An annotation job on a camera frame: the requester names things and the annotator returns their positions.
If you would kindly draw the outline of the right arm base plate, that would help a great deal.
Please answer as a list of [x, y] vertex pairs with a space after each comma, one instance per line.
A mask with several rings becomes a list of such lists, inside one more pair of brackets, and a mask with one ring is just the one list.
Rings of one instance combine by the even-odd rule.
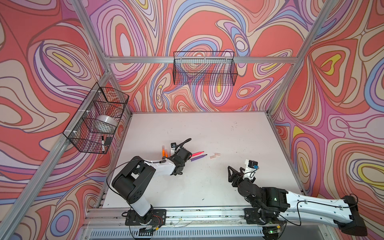
[[247, 224], [255, 225], [269, 225], [269, 224], [283, 224], [284, 220], [279, 220], [279, 212], [269, 211], [260, 208], [245, 208], [244, 219]]

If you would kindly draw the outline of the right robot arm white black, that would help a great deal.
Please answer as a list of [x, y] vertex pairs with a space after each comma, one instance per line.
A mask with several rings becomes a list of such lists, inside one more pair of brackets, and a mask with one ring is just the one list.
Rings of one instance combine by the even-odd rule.
[[358, 197], [350, 194], [341, 199], [321, 199], [276, 187], [255, 184], [258, 166], [235, 170], [228, 167], [228, 181], [250, 204], [244, 209], [247, 224], [280, 225], [303, 222], [319, 223], [355, 237], [366, 237], [368, 229], [358, 209]]

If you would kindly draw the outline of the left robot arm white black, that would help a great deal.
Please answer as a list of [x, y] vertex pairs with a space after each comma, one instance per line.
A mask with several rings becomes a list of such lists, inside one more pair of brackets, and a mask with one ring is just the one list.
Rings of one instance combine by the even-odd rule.
[[192, 157], [184, 144], [190, 142], [188, 138], [180, 144], [171, 143], [171, 155], [162, 157], [158, 161], [144, 160], [139, 156], [121, 164], [122, 170], [109, 183], [108, 188], [122, 197], [131, 207], [128, 217], [137, 217], [142, 224], [149, 223], [154, 217], [153, 206], [146, 200], [144, 193], [154, 177], [178, 176], [183, 174], [186, 162]]

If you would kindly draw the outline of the purple marker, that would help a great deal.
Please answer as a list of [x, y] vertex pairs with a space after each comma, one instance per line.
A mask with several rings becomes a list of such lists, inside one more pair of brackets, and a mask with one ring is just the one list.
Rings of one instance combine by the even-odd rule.
[[190, 160], [191, 160], [191, 162], [193, 162], [193, 161], [202, 159], [202, 158], [204, 158], [205, 156], [207, 156], [207, 155], [201, 155], [201, 156], [198, 156], [198, 157], [194, 157], [194, 158], [191, 158]]

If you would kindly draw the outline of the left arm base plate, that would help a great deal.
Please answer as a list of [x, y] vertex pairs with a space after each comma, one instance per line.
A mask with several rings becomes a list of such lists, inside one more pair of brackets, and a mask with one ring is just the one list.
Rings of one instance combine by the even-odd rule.
[[126, 218], [126, 226], [152, 226], [161, 227], [166, 223], [167, 210], [166, 209], [150, 209], [143, 217], [134, 210], [128, 210], [122, 213]]

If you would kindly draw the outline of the pink marker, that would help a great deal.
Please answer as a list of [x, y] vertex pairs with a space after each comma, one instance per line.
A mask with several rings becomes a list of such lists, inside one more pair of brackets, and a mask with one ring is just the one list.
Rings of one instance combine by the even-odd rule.
[[195, 156], [201, 155], [201, 154], [203, 154], [203, 153], [204, 153], [204, 151], [202, 151], [202, 152], [197, 152], [197, 153], [194, 153], [194, 154], [192, 154], [192, 157], [195, 157]]

